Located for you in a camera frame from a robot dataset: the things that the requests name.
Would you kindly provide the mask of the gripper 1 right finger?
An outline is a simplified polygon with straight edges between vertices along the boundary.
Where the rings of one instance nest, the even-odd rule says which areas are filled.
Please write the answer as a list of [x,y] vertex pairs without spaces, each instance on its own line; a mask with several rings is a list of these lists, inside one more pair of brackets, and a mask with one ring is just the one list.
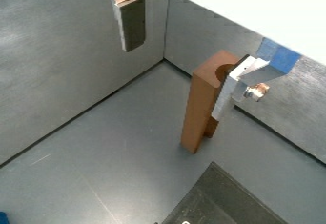
[[231,70],[213,110],[219,120],[227,108],[245,98],[259,102],[269,91],[266,82],[289,74],[301,54],[263,38],[255,55],[247,55]]

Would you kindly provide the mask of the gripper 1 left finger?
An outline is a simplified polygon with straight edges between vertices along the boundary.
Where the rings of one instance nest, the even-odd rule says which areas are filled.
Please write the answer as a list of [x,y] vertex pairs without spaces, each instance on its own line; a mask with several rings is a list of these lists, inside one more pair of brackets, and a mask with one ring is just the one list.
[[146,41],[146,0],[111,0],[119,23],[122,49],[134,51]]

